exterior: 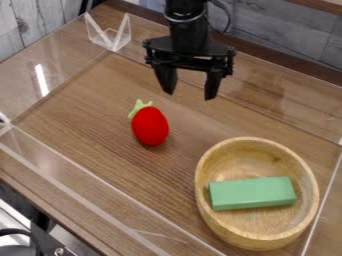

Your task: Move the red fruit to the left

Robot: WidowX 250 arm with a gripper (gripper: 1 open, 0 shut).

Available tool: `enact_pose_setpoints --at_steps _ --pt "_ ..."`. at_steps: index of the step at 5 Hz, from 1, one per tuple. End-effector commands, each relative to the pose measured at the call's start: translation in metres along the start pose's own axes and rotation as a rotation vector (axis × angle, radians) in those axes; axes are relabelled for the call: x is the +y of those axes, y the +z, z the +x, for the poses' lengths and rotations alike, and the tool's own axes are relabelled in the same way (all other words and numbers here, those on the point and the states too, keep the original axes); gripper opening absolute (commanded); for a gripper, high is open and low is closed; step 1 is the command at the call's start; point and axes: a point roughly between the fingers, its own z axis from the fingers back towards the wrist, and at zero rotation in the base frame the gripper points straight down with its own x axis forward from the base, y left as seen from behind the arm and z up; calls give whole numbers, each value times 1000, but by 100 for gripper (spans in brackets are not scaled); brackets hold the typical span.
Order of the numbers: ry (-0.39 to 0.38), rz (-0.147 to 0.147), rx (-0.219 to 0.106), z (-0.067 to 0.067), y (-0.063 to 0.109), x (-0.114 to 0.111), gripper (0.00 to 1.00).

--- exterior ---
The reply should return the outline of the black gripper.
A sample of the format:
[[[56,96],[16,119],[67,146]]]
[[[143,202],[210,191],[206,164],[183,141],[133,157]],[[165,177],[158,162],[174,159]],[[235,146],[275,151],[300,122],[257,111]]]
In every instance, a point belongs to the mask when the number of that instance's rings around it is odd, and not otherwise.
[[[143,41],[147,52],[146,63],[154,68],[163,91],[173,95],[178,83],[178,69],[207,73],[205,99],[217,97],[222,76],[233,74],[235,48],[206,39],[199,48],[189,41],[177,48],[170,36]]]

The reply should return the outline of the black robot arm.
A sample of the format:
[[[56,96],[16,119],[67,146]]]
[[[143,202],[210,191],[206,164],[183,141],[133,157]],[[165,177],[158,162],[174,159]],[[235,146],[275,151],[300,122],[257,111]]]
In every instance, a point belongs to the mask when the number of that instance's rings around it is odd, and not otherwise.
[[[215,42],[209,35],[209,0],[166,0],[165,18],[170,35],[146,39],[146,63],[163,91],[173,95],[178,70],[205,72],[205,99],[217,97],[222,79],[234,73],[234,47]]]

